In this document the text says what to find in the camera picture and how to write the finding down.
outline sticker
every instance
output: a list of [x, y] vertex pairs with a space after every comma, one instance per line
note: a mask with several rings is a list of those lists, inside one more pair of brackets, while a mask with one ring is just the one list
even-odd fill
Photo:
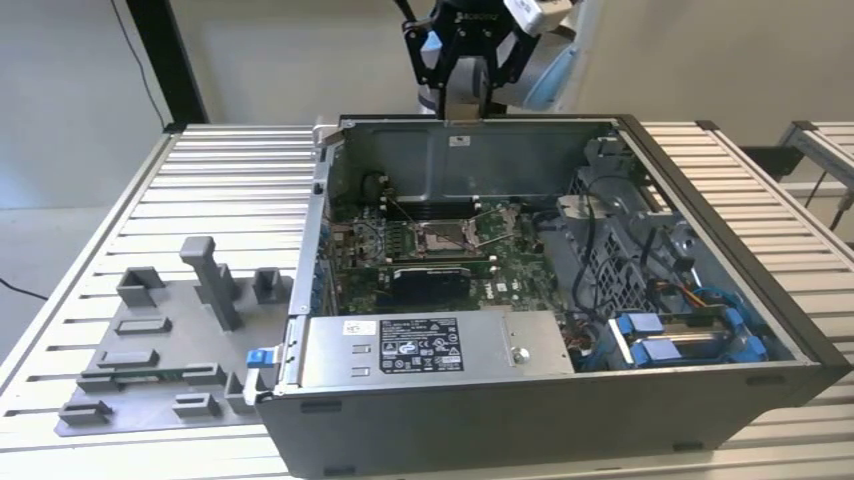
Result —
[[376, 321], [344, 320], [344, 335], [376, 335]]
[[470, 145], [470, 137], [468, 135], [448, 137], [448, 145], [450, 147], [468, 147]]
[[462, 371], [456, 318], [380, 320], [378, 344], [382, 373]]

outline slotted aluminum table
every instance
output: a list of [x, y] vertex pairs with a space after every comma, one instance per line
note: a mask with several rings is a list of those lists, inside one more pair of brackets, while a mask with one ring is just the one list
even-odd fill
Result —
[[[715, 130], [649, 134], [854, 361], [854, 259]], [[288, 478], [261, 425], [59, 438], [55, 412], [118, 304], [125, 267], [189, 278], [188, 234], [210, 234], [236, 276], [293, 274], [313, 168], [312, 127], [190, 126], [164, 136], [0, 367], [0, 477]], [[78, 322], [81, 318], [101, 321]], [[412, 479], [840, 478], [854, 472], [854, 375], [801, 408], [761, 415], [715, 452], [406, 475]]]
[[800, 150], [854, 190], [854, 122], [793, 122], [780, 145]]

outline gray plastic block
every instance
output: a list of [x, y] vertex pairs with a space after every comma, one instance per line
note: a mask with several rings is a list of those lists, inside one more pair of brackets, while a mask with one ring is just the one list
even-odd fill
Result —
[[172, 330], [172, 322], [161, 315], [148, 315], [118, 320], [114, 328], [117, 335], [142, 335], [168, 333]]
[[[164, 288], [150, 289], [148, 293], [157, 304], [156, 310], [126, 305], [118, 307], [70, 398], [73, 403], [102, 401], [109, 405], [109, 423], [75, 426], [57, 421], [58, 435], [260, 423], [254, 409], [242, 402], [245, 355], [254, 348], [273, 347], [281, 342], [288, 305], [258, 304], [252, 278], [234, 279], [237, 293], [233, 306], [244, 324], [234, 331], [222, 331], [210, 308], [198, 302], [196, 284], [194, 280], [169, 281]], [[158, 328], [160, 318], [168, 319], [169, 327]], [[120, 334], [116, 331], [126, 328], [133, 331], [134, 327], [144, 331], [150, 327], [156, 332]], [[154, 366], [97, 367], [105, 352], [152, 350], [158, 355]], [[258, 379], [260, 383], [273, 385], [274, 369], [264, 369], [261, 374], [265, 378]], [[237, 381], [229, 383], [232, 376]], [[217, 415], [178, 417], [172, 409], [174, 396], [204, 393], [210, 394], [216, 401]]]
[[112, 372], [112, 369], [86, 370], [81, 372], [75, 381], [77, 387], [79, 387], [79, 390], [82, 390], [86, 394], [121, 391], [122, 385], [113, 381]]
[[73, 426], [105, 425], [109, 423], [106, 418], [109, 413], [112, 413], [112, 409], [101, 401], [67, 402], [58, 411], [58, 418]]
[[225, 382], [225, 401], [237, 415], [254, 413], [254, 407], [245, 404], [242, 383], [240, 383], [240, 379], [233, 373], [228, 375], [228, 382]]
[[156, 307], [148, 290], [162, 286], [160, 275], [152, 267], [130, 267], [121, 275], [116, 293], [128, 307]]
[[194, 363], [186, 365], [192, 371], [184, 372], [181, 378], [188, 385], [224, 385], [225, 372], [218, 363]]
[[172, 411], [182, 419], [214, 417], [220, 414], [218, 405], [209, 393], [174, 395]]
[[101, 368], [153, 367], [158, 360], [156, 350], [148, 349], [136, 352], [104, 352], [96, 364]]
[[220, 327], [225, 331], [242, 326], [232, 303], [233, 280], [224, 278], [213, 261], [216, 243], [212, 237], [188, 237], [178, 253], [181, 261], [192, 267], [201, 283], [201, 297], [208, 301]]
[[[225, 263], [217, 264], [216, 268], [218, 268], [218, 276], [222, 279], [225, 286], [229, 288], [229, 298], [234, 300], [237, 298], [237, 295], [240, 294], [240, 289], [237, 288], [234, 279], [230, 276], [230, 269], [228, 268], [228, 265]], [[206, 291], [204, 288], [201, 288], [201, 285], [196, 285], [196, 295], [198, 296], [198, 301], [201, 303], [204, 303], [205, 305], [210, 304], [210, 300], [206, 297]]]
[[258, 304], [288, 303], [292, 287], [293, 280], [290, 277], [282, 277], [277, 268], [254, 270], [252, 290]]

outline power supply label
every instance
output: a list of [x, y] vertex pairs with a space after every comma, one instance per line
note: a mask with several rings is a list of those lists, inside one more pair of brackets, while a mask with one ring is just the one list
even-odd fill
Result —
[[462, 371], [456, 318], [380, 320], [378, 347], [382, 373]]

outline green circuit board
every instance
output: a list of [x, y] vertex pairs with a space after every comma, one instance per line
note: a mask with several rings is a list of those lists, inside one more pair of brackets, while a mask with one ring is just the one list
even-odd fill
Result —
[[[365, 219], [370, 225], [368, 233], [378, 233], [382, 241], [380, 245], [362, 239], [362, 243], [369, 243], [365, 247], [338, 246], [344, 252], [333, 262], [338, 314], [489, 307], [513, 311], [563, 310], [565, 301], [557, 293], [555, 274], [536, 238], [531, 214], [520, 213], [498, 201], [484, 202], [481, 212], [468, 221], [422, 222], [422, 228], [412, 222]], [[373, 255], [377, 249], [381, 249], [381, 255]], [[410, 267], [468, 269], [466, 298], [429, 305], [386, 306], [388, 302], [382, 300], [390, 296], [390, 276], [397, 269]]]

